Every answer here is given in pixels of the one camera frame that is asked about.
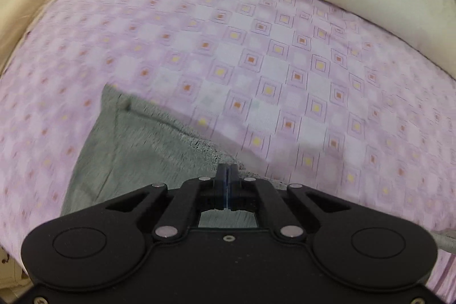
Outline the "grey-green pants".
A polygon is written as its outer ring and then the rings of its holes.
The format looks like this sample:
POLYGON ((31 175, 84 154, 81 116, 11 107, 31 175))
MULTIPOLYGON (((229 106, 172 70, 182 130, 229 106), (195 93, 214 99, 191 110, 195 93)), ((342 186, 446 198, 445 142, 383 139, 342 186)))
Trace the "grey-green pants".
POLYGON ((221 163, 276 187, 304 184, 414 221, 455 251, 455 114, 422 101, 367 104, 361 117, 329 99, 291 90, 272 106, 229 92, 220 114, 178 113, 106 87, 101 113, 76 161, 63 212, 153 182, 177 187, 221 163))

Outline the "pink checkered bed sheet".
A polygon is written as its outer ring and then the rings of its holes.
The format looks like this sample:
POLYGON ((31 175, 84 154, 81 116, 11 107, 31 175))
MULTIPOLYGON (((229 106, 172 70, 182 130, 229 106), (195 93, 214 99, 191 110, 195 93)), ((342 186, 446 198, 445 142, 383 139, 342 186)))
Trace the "pink checkered bed sheet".
POLYGON ((298 90, 365 117, 423 102, 455 114, 455 81, 381 28, 318 0, 55 0, 1 78, 1 245, 15 258, 57 218, 101 95, 220 114, 229 92, 276 106, 298 90))

